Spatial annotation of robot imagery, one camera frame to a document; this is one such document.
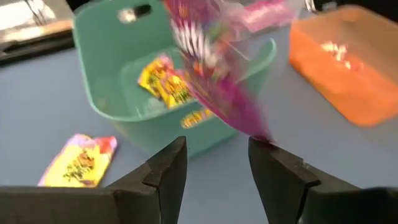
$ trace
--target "blue table surface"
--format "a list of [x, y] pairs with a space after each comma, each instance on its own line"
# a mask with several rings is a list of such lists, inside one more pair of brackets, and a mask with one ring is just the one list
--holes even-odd
[[[398, 185], [398, 119], [359, 128], [342, 117], [287, 62], [288, 28], [261, 101], [280, 147], [359, 187]], [[108, 185], [147, 156], [89, 106], [75, 50], [0, 68], [0, 185], [35, 185], [74, 133], [115, 135]], [[267, 223], [240, 134], [190, 161], [179, 223]]]

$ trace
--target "candy packet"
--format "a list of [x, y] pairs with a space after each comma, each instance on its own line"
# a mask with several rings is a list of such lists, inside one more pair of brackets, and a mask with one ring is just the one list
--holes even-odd
[[47, 167], [38, 186], [96, 187], [116, 146], [113, 136], [92, 139], [84, 134], [74, 135]]
[[302, 0], [208, 0], [220, 16], [228, 17], [234, 40], [247, 39], [267, 28], [282, 27], [294, 21]]
[[168, 109], [193, 100], [181, 73], [178, 70], [169, 70], [166, 76], [157, 83], [159, 94]]
[[257, 104], [237, 84], [244, 64], [232, 47], [232, 23], [208, 1], [166, 0], [191, 94], [226, 124], [270, 141]]
[[169, 70], [174, 67], [173, 61], [167, 55], [160, 55], [148, 64], [138, 78], [138, 85], [149, 91], [156, 98], [160, 98], [159, 80], [164, 79]]

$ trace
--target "yellow candy wrapper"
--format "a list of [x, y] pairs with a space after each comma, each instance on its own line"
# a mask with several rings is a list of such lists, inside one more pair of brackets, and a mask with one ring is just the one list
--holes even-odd
[[167, 76], [157, 82], [159, 93], [168, 109], [192, 100], [187, 84], [177, 75], [169, 71]]
[[167, 72], [172, 69], [172, 60], [166, 55], [161, 55], [143, 69], [138, 79], [138, 84], [149, 91], [156, 98], [160, 98], [160, 93], [157, 89], [157, 83], [159, 80], [165, 78]]
[[47, 167], [38, 186], [96, 187], [116, 150], [116, 138], [76, 134]]

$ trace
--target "orange plastic bin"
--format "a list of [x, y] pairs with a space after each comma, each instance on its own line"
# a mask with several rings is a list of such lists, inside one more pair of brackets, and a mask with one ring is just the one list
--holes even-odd
[[[345, 118], [372, 126], [398, 114], [397, 41], [397, 24], [345, 6], [294, 22], [289, 60]], [[330, 42], [346, 47], [344, 60], [322, 47]]]

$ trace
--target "teal plastic bucket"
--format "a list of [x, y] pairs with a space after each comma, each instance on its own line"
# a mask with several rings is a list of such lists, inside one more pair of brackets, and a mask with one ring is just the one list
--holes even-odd
[[[130, 23], [119, 20], [121, 12], [145, 4], [151, 6], [150, 14]], [[237, 133], [216, 117], [188, 127], [184, 121], [202, 105], [193, 101], [168, 110], [137, 84], [142, 69], [160, 53], [171, 56], [175, 67], [183, 67], [161, 1], [88, 4], [75, 19], [73, 35], [91, 107], [150, 156], [177, 136], [187, 137], [192, 157]], [[241, 83], [254, 95], [260, 92], [275, 55], [276, 45], [270, 40], [249, 62]]]

